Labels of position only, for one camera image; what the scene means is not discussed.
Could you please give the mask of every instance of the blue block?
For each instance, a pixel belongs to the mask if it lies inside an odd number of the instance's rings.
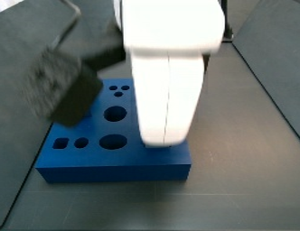
[[[133,80],[109,79],[80,124],[53,125],[35,168],[50,183],[186,180],[192,157],[186,142],[145,147]]]

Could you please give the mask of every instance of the gray table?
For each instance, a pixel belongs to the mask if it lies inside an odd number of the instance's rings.
[[[85,16],[62,50],[84,55],[100,46],[110,1],[80,1]],[[33,60],[62,32],[72,10],[54,0],[26,0],[0,13],[0,226],[14,205],[50,123],[33,116],[22,81]]]
[[[130,78],[130,62],[100,75]],[[188,141],[188,181],[50,185],[31,169],[3,230],[300,229],[300,140],[232,44]]]

